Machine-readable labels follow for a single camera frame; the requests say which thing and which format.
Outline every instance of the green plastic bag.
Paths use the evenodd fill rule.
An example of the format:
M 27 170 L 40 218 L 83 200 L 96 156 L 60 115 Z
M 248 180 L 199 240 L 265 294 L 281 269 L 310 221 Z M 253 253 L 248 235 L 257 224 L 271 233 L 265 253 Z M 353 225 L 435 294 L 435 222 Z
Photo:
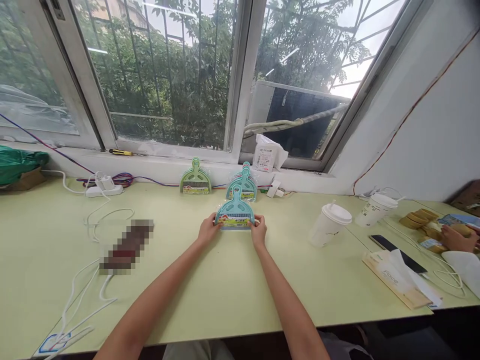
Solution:
M 17 182 L 23 173 L 49 162 L 49 154 L 43 151 L 24 151 L 0 145 L 0 186 Z

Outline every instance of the yellow screwdriver handle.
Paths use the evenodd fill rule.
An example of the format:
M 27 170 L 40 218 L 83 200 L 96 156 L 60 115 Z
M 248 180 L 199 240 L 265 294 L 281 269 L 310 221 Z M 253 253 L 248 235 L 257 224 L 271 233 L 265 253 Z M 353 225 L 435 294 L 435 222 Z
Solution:
M 110 154 L 113 155 L 123 155 L 123 156 L 133 156 L 134 153 L 131 151 L 124 151 L 124 150 L 119 150 L 119 149 L 110 149 L 108 150 Z

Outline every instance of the cup lid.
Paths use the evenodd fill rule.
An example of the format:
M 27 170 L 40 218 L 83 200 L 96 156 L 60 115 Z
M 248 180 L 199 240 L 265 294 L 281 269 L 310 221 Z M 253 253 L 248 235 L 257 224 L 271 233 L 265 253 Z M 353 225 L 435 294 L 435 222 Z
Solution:
M 386 206 L 391 209 L 396 209 L 399 207 L 399 202 L 397 200 L 394 200 L 391 197 L 388 197 L 380 193 L 374 193 L 371 196 L 371 199 L 375 200 L 380 205 Z
M 352 214 L 334 203 L 323 205 L 321 212 L 324 213 L 327 218 L 339 224 L 347 225 L 352 222 Z

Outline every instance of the smartphone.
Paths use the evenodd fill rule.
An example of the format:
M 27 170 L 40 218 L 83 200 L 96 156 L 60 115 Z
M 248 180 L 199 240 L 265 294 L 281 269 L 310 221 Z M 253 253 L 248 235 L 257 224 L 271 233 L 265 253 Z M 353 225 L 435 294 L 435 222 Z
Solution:
M 370 235 L 369 238 L 372 239 L 374 242 L 376 242 L 377 245 L 380 246 L 382 249 L 388 250 L 390 252 L 398 249 L 398 247 L 393 245 L 390 241 L 388 241 L 382 235 Z M 405 262 L 405 265 L 407 265 L 414 272 L 416 272 L 417 274 L 427 273 L 427 270 L 423 266 L 421 266 L 418 262 L 413 260 L 410 256 L 408 256 L 402 250 L 400 250 L 400 253 L 401 253 L 401 257 L 403 258 L 403 261 Z

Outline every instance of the window frame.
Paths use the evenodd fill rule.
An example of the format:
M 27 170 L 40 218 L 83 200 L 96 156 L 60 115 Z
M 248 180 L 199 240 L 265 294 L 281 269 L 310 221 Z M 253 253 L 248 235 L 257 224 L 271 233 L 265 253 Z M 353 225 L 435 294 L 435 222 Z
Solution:
M 288 157 L 283 163 L 283 168 L 308 170 L 315 172 L 328 172 L 333 163 L 340 155 L 348 138 L 352 135 L 354 129 L 351 125 L 358 124 L 360 121 L 359 110 L 365 102 L 368 95 L 373 96 L 373 86 L 380 79 L 380 75 L 386 68 L 387 63 L 396 61 L 391 58 L 394 49 L 399 45 L 410 23 L 414 19 L 423 0 L 406 0 L 403 4 L 399 16 L 393 21 L 385 39 L 382 42 L 377 54 L 374 56 L 363 79 L 359 82 L 358 89 L 352 97 L 349 106 L 344 110 L 337 122 L 327 135 L 325 142 L 322 144 L 318 159 Z M 252 162 L 254 154 L 249 152 L 241 152 L 239 162 Z
M 23 20 L 27 24 L 35 46 L 43 57 L 66 109 L 71 115 L 78 134 L 25 128 L 42 141 L 54 146 L 101 150 L 102 144 L 97 137 L 88 109 L 84 106 L 82 94 L 75 82 L 76 79 L 72 77 L 69 63 L 64 58 L 61 44 L 57 41 L 55 29 L 50 22 L 52 19 L 44 12 L 40 1 L 18 0 L 17 6 L 22 12 Z M 23 143 L 37 142 L 14 125 L 0 125 L 0 129 L 1 136 L 5 140 Z
M 258 45 L 255 46 L 255 43 L 260 43 L 260 32 L 257 31 L 258 26 L 255 24 L 255 21 L 258 21 L 257 12 L 262 5 L 265 6 L 266 1 L 238 1 L 235 28 L 235 34 L 238 34 L 238 36 L 235 35 L 234 39 L 223 150 L 119 139 L 115 132 L 107 103 L 99 90 L 100 82 L 87 51 L 87 46 L 71 1 L 58 0 L 65 20 L 58 19 L 55 16 L 51 1 L 48 2 L 48 8 L 65 44 L 65 50 L 71 59 L 72 67 L 75 73 L 78 74 L 80 86 L 84 90 L 86 101 L 106 148 L 119 148 L 134 153 L 167 158 L 191 159 L 197 156 L 202 160 L 237 164 L 242 142 L 241 133 L 238 133 L 245 126 L 247 117 L 244 114 L 245 101 L 250 101 L 251 79 L 255 70 L 255 64 L 252 66 L 251 59 L 255 59 L 257 56 Z M 233 135 L 229 136 L 231 129 L 233 130 Z

